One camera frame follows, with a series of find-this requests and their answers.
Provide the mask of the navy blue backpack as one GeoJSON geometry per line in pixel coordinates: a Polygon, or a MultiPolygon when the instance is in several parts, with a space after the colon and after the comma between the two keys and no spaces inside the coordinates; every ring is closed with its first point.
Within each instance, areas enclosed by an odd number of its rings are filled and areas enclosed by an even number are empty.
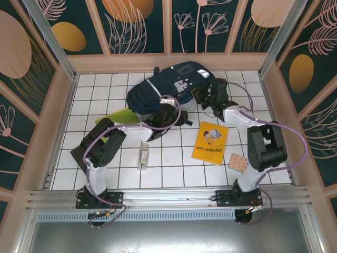
{"type": "MultiPolygon", "coordinates": [[[[135,113],[150,117],[159,109],[160,98],[173,98],[180,105],[186,104],[195,99],[191,94],[195,87],[200,86],[205,91],[210,80],[214,78],[210,70],[194,61],[175,64],[163,70],[156,67],[151,77],[146,78],[127,93],[127,106],[135,113]]],[[[200,96],[195,100],[200,103],[204,98],[200,96]]],[[[192,125],[188,120],[188,113],[176,111],[176,119],[171,125],[184,124],[192,125]]]]}

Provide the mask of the green folder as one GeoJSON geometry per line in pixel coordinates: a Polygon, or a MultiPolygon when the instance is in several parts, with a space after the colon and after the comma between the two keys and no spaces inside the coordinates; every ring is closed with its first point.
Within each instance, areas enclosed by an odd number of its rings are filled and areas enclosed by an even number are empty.
{"type": "Polygon", "coordinates": [[[139,123],[139,119],[136,116],[136,114],[128,109],[124,108],[119,111],[113,112],[109,115],[103,116],[99,119],[95,120],[95,124],[98,125],[99,122],[103,119],[110,119],[113,123],[119,125],[119,124],[137,124],[139,123]]]}

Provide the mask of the yellow book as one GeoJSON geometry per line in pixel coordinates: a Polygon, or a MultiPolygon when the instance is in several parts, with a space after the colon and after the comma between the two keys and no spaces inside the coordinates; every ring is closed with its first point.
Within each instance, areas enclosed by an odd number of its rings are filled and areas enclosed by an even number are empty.
{"type": "Polygon", "coordinates": [[[227,142],[229,128],[201,122],[196,137],[192,159],[220,166],[227,142]]]}

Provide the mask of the grey metal sheet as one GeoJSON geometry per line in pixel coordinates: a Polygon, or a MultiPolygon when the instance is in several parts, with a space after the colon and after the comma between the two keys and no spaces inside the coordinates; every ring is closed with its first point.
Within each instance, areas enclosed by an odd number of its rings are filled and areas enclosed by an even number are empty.
{"type": "Polygon", "coordinates": [[[39,222],[28,253],[313,253],[300,213],[275,209],[257,226],[232,220],[39,222]]]}

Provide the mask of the aluminium mounting rail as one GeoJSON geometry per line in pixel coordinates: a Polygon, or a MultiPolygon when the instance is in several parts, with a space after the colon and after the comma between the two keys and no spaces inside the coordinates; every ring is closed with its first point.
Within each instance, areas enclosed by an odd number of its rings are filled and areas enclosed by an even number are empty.
{"type": "MultiPolygon", "coordinates": [[[[202,210],[215,209],[210,200],[216,190],[230,190],[224,187],[182,187],[157,189],[122,189],[123,203],[128,211],[143,210],[202,210]]],[[[261,189],[270,195],[275,208],[311,206],[312,200],[306,187],[290,184],[262,185],[261,189]]],[[[25,204],[27,210],[75,211],[75,190],[32,191],[25,204]]]]}

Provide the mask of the aluminium corner post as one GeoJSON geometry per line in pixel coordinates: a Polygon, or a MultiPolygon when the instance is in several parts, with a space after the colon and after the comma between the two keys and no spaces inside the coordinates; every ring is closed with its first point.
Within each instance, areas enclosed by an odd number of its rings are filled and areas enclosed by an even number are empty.
{"type": "Polygon", "coordinates": [[[266,74],[268,73],[282,46],[285,44],[285,41],[289,37],[289,34],[296,25],[299,17],[303,13],[307,1],[308,0],[294,0],[293,4],[291,5],[259,69],[259,77],[261,79],[264,79],[266,74]]]}
{"type": "Polygon", "coordinates": [[[22,0],[22,1],[28,12],[31,14],[32,19],[38,26],[39,30],[44,35],[47,43],[51,47],[53,53],[55,54],[61,66],[63,67],[64,71],[71,80],[74,80],[77,77],[76,71],[73,69],[70,61],[67,58],[65,51],[61,47],[54,32],[52,31],[49,22],[44,17],[40,7],[38,6],[38,3],[36,2],[36,0],[22,0]]]}

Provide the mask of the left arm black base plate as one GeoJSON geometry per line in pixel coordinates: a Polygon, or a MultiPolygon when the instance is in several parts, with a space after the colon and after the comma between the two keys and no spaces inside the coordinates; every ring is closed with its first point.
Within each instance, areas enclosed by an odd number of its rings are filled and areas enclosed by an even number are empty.
{"type": "MultiPolygon", "coordinates": [[[[112,203],[123,203],[123,192],[112,192],[107,191],[105,193],[102,193],[99,195],[99,197],[107,202],[112,203]]],[[[76,200],[76,209],[107,209],[111,208],[110,205],[98,200],[96,197],[94,197],[89,192],[79,192],[77,194],[77,200],[76,200]]]]}

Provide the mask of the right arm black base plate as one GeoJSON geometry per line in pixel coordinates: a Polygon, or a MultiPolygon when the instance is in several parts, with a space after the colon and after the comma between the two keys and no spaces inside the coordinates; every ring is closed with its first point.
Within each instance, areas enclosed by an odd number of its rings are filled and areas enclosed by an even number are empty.
{"type": "Polygon", "coordinates": [[[243,209],[263,206],[261,192],[258,189],[250,192],[242,192],[240,188],[216,190],[215,195],[211,199],[216,202],[218,207],[243,209]]]}

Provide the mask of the aluminium table side rail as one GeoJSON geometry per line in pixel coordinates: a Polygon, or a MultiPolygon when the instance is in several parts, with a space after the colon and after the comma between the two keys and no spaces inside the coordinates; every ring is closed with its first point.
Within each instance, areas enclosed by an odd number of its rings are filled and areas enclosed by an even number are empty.
{"type": "MultiPolygon", "coordinates": [[[[260,80],[260,83],[261,83],[261,86],[262,86],[262,90],[263,90],[263,93],[264,93],[264,96],[265,96],[265,100],[266,100],[269,112],[270,112],[270,115],[271,115],[271,119],[280,123],[280,119],[279,119],[279,117],[276,113],[275,106],[274,106],[274,103],[272,101],[272,96],[271,96],[271,92],[269,90],[269,86],[267,84],[267,81],[265,80],[265,78],[262,76],[262,74],[260,72],[258,73],[258,76],[259,76],[259,80],[260,80]]],[[[294,186],[298,186],[299,183],[298,183],[298,179],[296,177],[294,169],[288,169],[288,174],[289,174],[289,178],[290,178],[291,183],[294,186]]]]}
{"type": "Polygon", "coordinates": [[[40,182],[39,189],[42,191],[49,190],[50,185],[53,182],[53,175],[57,167],[56,164],[59,157],[59,152],[61,150],[62,142],[64,140],[64,134],[67,128],[67,120],[73,104],[73,97],[75,95],[79,77],[80,77],[79,74],[75,74],[75,77],[70,83],[69,91],[67,93],[67,97],[63,109],[61,111],[60,120],[57,125],[56,133],[54,135],[54,140],[52,142],[51,151],[47,159],[44,175],[42,176],[42,180],[40,182]]]}

